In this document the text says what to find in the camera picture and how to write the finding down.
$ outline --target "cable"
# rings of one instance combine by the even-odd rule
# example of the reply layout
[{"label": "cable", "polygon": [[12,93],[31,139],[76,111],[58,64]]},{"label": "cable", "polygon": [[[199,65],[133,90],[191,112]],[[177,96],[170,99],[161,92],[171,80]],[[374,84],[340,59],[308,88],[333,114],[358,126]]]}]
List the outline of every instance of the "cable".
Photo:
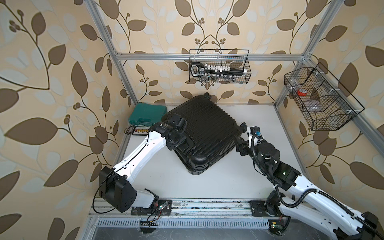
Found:
[{"label": "cable", "polygon": [[323,191],[318,191],[317,189],[307,189],[301,196],[300,198],[293,204],[288,204],[286,202],[283,201],[283,198],[281,197],[281,194],[280,194],[280,191],[279,191],[279,188],[277,186],[277,183],[276,181],[272,178],[272,176],[269,174],[269,172],[265,171],[264,168],[261,168],[261,163],[260,161],[257,159],[257,156],[256,156],[256,152],[255,152],[255,144],[254,144],[254,140],[255,140],[255,135],[252,136],[252,139],[251,139],[251,152],[252,152],[252,156],[253,156],[253,159],[254,159],[254,162],[256,162],[256,165],[258,166],[258,168],[266,175],[266,177],[271,181],[271,183],[273,185],[275,185],[275,190],[276,190],[276,194],[277,194],[277,197],[279,198],[279,201],[286,207],[288,208],[294,208],[294,207],[297,207],[298,205],[300,205],[300,203],[304,200],[304,198],[310,194],[311,192],[314,192],[314,193],[319,193],[325,197],[327,197],[328,199],[330,199],[332,202],[336,203],[341,209],[343,209],[347,214],[351,215],[352,218],[356,219],[357,221],[359,221],[360,223],[362,223],[364,226],[366,226],[370,231],[372,231],[373,233],[375,233],[381,240],[384,240],[384,236],[379,233],[374,227],[372,227],[369,223],[365,222],[363,219],[361,219],[359,216],[355,216],[355,214],[350,211],[344,204],[342,204],[341,202],[337,201],[334,197],[330,196],[328,193],[326,192],[323,192]]},{"label": "cable", "polygon": [[366,221],[364,221],[363,219],[361,219],[359,216],[355,216],[355,214],[349,210],[344,204],[342,204],[341,202],[339,202],[338,200],[336,200],[334,197],[332,197],[331,195],[329,195],[328,193],[326,192],[323,192],[323,191],[319,191],[318,192],[319,194],[327,197],[328,199],[330,199],[332,202],[336,203],[341,209],[343,209],[347,214],[349,214],[352,218],[356,219],[357,221],[359,221],[361,224],[363,224],[364,226],[366,226],[367,228],[369,228],[370,231],[372,231],[373,233],[375,233],[380,239],[384,240],[384,236],[379,233],[374,227],[372,227],[369,223],[367,223]]},{"label": "cable", "polygon": [[96,192],[95,192],[95,195],[93,196],[93,200],[92,200],[92,208],[93,208],[93,210],[94,210],[97,214],[105,214],[105,213],[107,213],[107,212],[110,212],[110,211],[116,209],[116,208],[114,207],[113,209],[111,209],[111,210],[109,210],[109,211],[106,211],[106,212],[98,212],[98,211],[96,211],[95,206],[94,206],[95,198],[96,198],[96,194],[99,192],[99,190],[100,190],[101,186],[103,185],[103,183],[104,183],[105,181],[107,181],[107,179],[108,179],[110,176],[112,176],[112,175],[113,175],[113,174],[111,174],[111,175],[109,175],[107,178],[105,178],[105,180],[100,184],[100,186],[97,188],[97,190],[96,190]]},{"label": "cable", "polygon": [[127,135],[129,135],[129,134],[131,134],[131,133],[134,133],[134,132],[135,132],[135,128],[136,128],[135,125],[131,125],[131,126],[127,127],[127,128],[124,130],[124,133],[127,134]]},{"label": "cable", "polygon": [[276,190],[276,194],[277,194],[277,197],[279,198],[279,201],[286,207],[289,207],[289,208],[293,208],[293,207],[297,207],[298,205],[300,205],[300,203],[304,200],[304,198],[310,194],[311,192],[317,192],[317,189],[307,189],[301,196],[300,198],[293,204],[288,204],[286,202],[284,202],[283,198],[281,197],[281,194],[280,194],[280,191],[279,191],[279,187],[277,186],[277,183],[276,181],[273,179],[273,177],[269,174],[269,172],[265,171],[264,168],[261,167],[261,163],[260,161],[257,159],[257,156],[256,156],[256,151],[255,151],[255,137],[256,135],[253,135],[252,138],[251,138],[251,152],[252,152],[252,156],[253,156],[253,159],[254,161],[256,162],[256,165],[257,167],[266,175],[266,177],[268,178],[268,180],[270,182],[272,182],[272,184],[275,186],[275,190]]},{"label": "cable", "polygon": [[145,146],[146,146],[147,144],[144,144],[144,147],[131,159],[131,160],[129,160],[126,164],[125,164],[125,166],[127,166],[137,155],[139,155],[139,153],[141,152],[141,151],[143,151],[143,149],[145,148]]},{"label": "cable", "polygon": [[275,234],[271,231],[271,229],[269,229],[269,232],[272,233],[272,235],[274,236],[279,236],[279,235],[282,235],[288,228],[288,225],[289,225],[289,222],[291,222],[291,217],[288,216],[288,219],[287,219],[287,222],[285,223],[283,229],[280,231],[278,231],[279,234]]},{"label": "cable", "polygon": [[[131,159],[131,160],[129,160],[128,161],[128,163],[127,164],[125,164],[124,166],[122,166],[119,170],[117,170],[116,172],[114,172],[114,173],[117,173],[118,171],[120,171],[121,169],[123,169],[125,166],[127,166],[144,148],[145,148],[145,146],[146,146],[147,144],[145,144],[144,145],[144,147]],[[114,210],[115,208],[113,208],[113,209],[111,209],[111,210],[109,210],[109,211],[106,211],[106,212],[98,212],[98,211],[96,211],[96,209],[95,209],[95,207],[94,207],[94,202],[95,202],[95,198],[96,198],[96,194],[99,192],[99,190],[100,190],[100,188],[101,188],[101,186],[103,185],[103,183],[105,183],[105,181],[107,181],[107,179],[108,178],[110,178],[111,176],[112,176],[113,174],[111,174],[111,175],[109,175],[107,178],[105,178],[105,180],[99,185],[99,187],[97,188],[97,190],[96,190],[96,192],[95,192],[95,195],[93,196],[93,200],[92,200],[92,208],[93,208],[93,210],[96,212],[96,213],[98,213],[98,214],[105,214],[105,213],[108,213],[108,212],[110,212],[110,211],[112,211],[112,210]]]}]

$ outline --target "floor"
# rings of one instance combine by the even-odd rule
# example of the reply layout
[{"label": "floor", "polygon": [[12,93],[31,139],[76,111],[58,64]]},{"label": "floor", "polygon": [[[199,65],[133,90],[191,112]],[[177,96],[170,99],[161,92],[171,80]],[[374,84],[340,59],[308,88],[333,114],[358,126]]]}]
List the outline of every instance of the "floor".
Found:
[{"label": "floor", "polygon": [[[264,138],[280,150],[280,160],[300,171],[299,163],[291,149],[283,127],[273,106],[221,105],[238,125],[258,126]],[[124,157],[144,139],[132,136]],[[190,174],[176,153],[162,148],[138,174],[133,187],[147,188],[161,198],[230,198],[265,199],[273,190],[265,176],[253,169],[249,156],[241,157],[236,150],[200,175]]]}]

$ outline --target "black wire basket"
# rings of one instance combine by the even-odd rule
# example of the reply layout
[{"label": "black wire basket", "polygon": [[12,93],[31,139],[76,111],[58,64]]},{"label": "black wire basket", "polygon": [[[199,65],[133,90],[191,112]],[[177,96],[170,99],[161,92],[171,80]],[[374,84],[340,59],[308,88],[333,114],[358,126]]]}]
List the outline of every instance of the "black wire basket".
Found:
[{"label": "black wire basket", "polygon": [[190,49],[189,79],[201,83],[247,84],[251,77],[249,50]]},{"label": "black wire basket", "polygon": [[302,112],[311,130],[339,130],[353,117],[361,113],[364,106],[331,73],[338,82],[333,87],[324,77],[326,67],[300,68],[284,75],[284,85]]}]

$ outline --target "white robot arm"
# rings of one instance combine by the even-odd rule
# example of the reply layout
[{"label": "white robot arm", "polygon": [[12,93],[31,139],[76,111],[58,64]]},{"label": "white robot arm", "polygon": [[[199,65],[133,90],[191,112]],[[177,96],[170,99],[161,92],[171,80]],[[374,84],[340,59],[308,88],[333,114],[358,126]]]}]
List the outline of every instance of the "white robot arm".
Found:
[{"label": "white robot arm", "polygon": [[[167,146],[174,149],[185,140],[186,121],[174,115],[170,121],[158,122],[151,127],[148,137],[112,170],[105,167],[100,173],[100,196],[125,212],[131,206],[153,207],[155,195],[152,192],[136,191],[132,187],[139,171],[155,155]],[[315,186],[299,171],[280,161],[280,152],[264,140],[258,127],[248,127],[248,141],[237,139],[236,150],[242,156],[250,155],[254,164],[274,185],[265,202],[265,211],[270,215],[278,212],[294,217],[318,229],[332,239],[372,240],[377,232],[378,218],[370,212],[361,213],[331,197]],[[297,201],[279,192],[279,187],[300,196]],[[301,202],[305,199],[314,208]]]}]

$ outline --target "leaf wallpaper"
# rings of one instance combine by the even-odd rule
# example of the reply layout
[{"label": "leaf wallpaper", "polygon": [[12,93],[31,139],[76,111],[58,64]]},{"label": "leaf wallpaper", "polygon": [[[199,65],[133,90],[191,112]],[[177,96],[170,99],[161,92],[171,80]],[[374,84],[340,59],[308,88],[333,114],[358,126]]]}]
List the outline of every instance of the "leaf wallpaper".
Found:
[{"label": "leaf wallpaper", "polygon": [[366,108],[361,114],[384,136],[383,13],[380,0],[346,1],[312,58],[339,78],[345,95],[353,93]]},{"label": "leaf wallpaper", "polygon": [[82,1],[0,14],[0,238],[74,240],[131,99]]},{"label": "leaf wallpaper", "polygon": [[[384,2],[345,1],[312,57],[365,106],[384,135]],[[335,198],[384,221],[384,158],[351,121],[338,131],[310,131],[288,95],[279,112],[312,181]]]},{"label": "leaf wallpaper", "polygon": [[326,0],[96,0],[122,53],[182,49],[303,52],[328,7]]},{"label": "leaf wallpaper", "polygon": [[208,92],[218,104],[273,103],[283,89],[285,73],[292,61],[250,61],[248,84],[200,83],[189,79],[188,64],[181,61],[122,62],[139,101],[143,103],[183,103]]}]

